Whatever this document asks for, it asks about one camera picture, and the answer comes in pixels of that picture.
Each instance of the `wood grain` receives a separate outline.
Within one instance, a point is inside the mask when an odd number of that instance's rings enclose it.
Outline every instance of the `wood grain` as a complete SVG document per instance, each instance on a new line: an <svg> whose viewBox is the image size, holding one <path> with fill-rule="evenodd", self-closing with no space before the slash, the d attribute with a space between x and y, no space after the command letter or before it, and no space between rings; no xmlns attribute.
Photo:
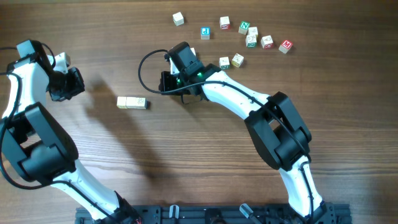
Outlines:
<svg viewBox="0 0 398 224"><path fill-rule="evenodd" d="M349 203L355 223L397 223L397 9L394 1L343 0L5 4L0 46L30 38L71 56L86 91L63 103L48 97L47 108L89 171L132 205L287 202L279 173L257 155L236 115L140 86L145 54L187 41L205 64L243 55L231 78L291 97L312 132L313 178L326 201ZM175 27L178 11L185 24ZM220 30L221 16L229 16L231 30ZM243 20L276 46L289 39L294 48L287 55L277 47L247 49L238 33ZM211 27L211 40L200 40L201 26ZM13 60L15 52L1 52L0 67ZM157 88L168 69L155 55L143 66L144 81ZM0 87L4 111L7 78ZM126 95L146 97L150 109L118 109L116 97ZM79 207L57 189L27 192L3 178L0 193L0 223L73 223Z"/></svg>

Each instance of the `cube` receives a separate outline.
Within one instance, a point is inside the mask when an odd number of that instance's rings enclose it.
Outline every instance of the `cube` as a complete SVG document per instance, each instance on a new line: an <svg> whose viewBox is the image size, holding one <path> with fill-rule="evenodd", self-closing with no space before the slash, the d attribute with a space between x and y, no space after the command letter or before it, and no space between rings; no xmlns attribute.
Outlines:
<svg viewBox="0 0 398 224"><path fill-rule="evenodd" d="M220 28L229 29L231 24L229 23L229 16L220 17Z"/></svg>
<svg viewBox="0 0 398 224"><path fill-rule="evenodd" d="M255 47L257 45L256 35L247 35L246 36L246 46L247 47Z"/></svg>
<svg viewBox="0 0 398 224"><path fill-rule="evenodd" d="M210 27L202 27L200 29L200 38L202 40L210 40Z"/></svg>
<svg viewBox="0 0 398 224"><path fill-rule="evenodd" d="M181 12L173 15L173 21L176 26L184 24L184 17L182 16Z"/></svg>
<svg viewBox="0 0 398 224"><path fill-rule="evenodd" d="M293 43L292 43L292 42L290 42L290 41L288 41L288 40L285 40L285 41L283 41L282 44L280 45L279 50L280 50L282 53L286 54L286 53L292 48L292 46L293 46Z"/></svg>
<svg viewBox="0 0 398 224"><path fill-rule="evenodd" d="M129 109L147 109L148 103L145 98L126 97L126 107Z"/></svg>
<svg viewBox="0 0 398 224"><path fill-rule="evenodd" d="M118 96L118 101L116 102L116 106L120 109L127 109L126 100L127 100L127 97Z"/></svg>
<svg viewBox="0 0 398 224"><path fill-rule="evenodd" d="M220 69L229 69L229 58L222 57L220 58Z"/></svg>
<svg viewBox="0 0 398 224"><path fill-rule="evenodd" d="M261 46L263 49L270 49L272 46L274 46L274 41L272 40L271 35L261 38Z"/></svg>
<svg viewBox="0 0 398 224"><path fill-rule="evenodd" d="M240 54L236 54L234 58L232 58L232 65L235 67L240 67L243 63L243 56Z"/></svg>
<svg viewBox="0 0 398 224"><path fill-rule="evenodd" d="M246 35L246 34L248 34L249 27L250 27L250 22L242 21L241 25L239 26L239 31L238 32L240 34Z"/></svg>
<svg viewBox="0 0 398 224"><path fill-rule="evenodd" d="M248 35L256 35L257 38L259 36L259 31L257 30L257 27L249 27Z"/></svg>
<svg viewBox="0 0 398 224"><path fill-rule="evenodd" d="M194 56L197 55L195 52L195 49L193 47L191 48L191 51L194 54ZM180 71L176 68L176 66L171 58L170 58L170 73L172 75L176 75L176 74L180 73Z"/></svg>

